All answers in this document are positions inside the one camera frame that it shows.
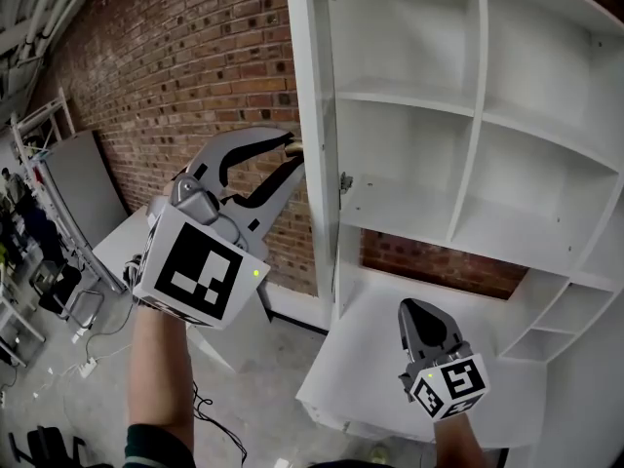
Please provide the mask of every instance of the white desk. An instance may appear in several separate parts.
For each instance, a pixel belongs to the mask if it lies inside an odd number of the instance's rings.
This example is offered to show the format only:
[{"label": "white desk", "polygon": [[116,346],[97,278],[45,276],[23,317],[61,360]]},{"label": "white desk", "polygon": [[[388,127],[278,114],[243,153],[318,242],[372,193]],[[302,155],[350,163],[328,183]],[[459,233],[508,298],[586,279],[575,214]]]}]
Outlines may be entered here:
[{"label": "white desk", "polygon": [[[147,242],[146,210],[138,209],[94,248],[94,255],[122,283],[124,264],[142,254]],[[187,334],[204,353],[237,371],[247,360],[260,358],[268,327],[262,302],[255,294],[226,330],[191,326]]]}]

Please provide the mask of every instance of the power strip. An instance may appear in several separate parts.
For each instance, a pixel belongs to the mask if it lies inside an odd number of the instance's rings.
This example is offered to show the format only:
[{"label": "power strip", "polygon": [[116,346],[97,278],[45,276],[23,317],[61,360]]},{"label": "power strip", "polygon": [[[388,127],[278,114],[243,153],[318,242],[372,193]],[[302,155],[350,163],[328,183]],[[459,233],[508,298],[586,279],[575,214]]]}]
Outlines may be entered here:
[{"label": "power strip", "polygon": [[78,366],[78,371],[83,378],[86,378],[91,374],[96,366],[98,365],[98,361],[96,361],[93,357],[89,359],[85,364],[81,364]]}]

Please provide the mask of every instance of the red brick wall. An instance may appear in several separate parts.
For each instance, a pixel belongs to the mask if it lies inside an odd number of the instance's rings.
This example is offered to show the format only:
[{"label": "red brick wall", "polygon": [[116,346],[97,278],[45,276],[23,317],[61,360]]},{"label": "red brick wall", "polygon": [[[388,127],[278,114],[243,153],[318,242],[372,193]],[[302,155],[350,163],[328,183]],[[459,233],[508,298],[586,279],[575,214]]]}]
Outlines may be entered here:
[{"label": "red brick wall", "polygon": [[[136,210],[208,138],[253,125],[299,134],[287,0],[88,0],[54,49],[31,108],[71,95],[77,130],[97,131]],[[284,157],[230,172],[249,194]],[[269,279],[316,293],[305,185],[266,237]]]},{"label": "red brick wall", "polygon": [[485,256],[366,230],[361,261],[366,267],[467,292],[508,299],[527,268]]}]

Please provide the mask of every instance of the ceiling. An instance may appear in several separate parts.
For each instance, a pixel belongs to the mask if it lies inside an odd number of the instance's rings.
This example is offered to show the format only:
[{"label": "ceiling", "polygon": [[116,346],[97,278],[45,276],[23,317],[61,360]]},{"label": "ceiling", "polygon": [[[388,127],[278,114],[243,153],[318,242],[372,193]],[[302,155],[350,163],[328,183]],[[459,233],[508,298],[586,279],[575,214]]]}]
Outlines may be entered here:
[{"label": "ceiling", "polygon": [[85,0],[0,0],[0,127],[23,116],[46,51]]}]

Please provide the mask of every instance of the cabinet door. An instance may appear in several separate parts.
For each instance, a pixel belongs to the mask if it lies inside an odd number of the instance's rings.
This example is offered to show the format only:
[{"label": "cabinet door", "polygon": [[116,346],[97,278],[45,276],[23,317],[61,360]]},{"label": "cabinet door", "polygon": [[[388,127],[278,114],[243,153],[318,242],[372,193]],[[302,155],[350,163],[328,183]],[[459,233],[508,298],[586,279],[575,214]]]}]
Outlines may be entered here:
[{"label": "cabinet door", "polygon": [[317,284],[331,309],[340,191],[329,1],[289,0],[289,10]]}]

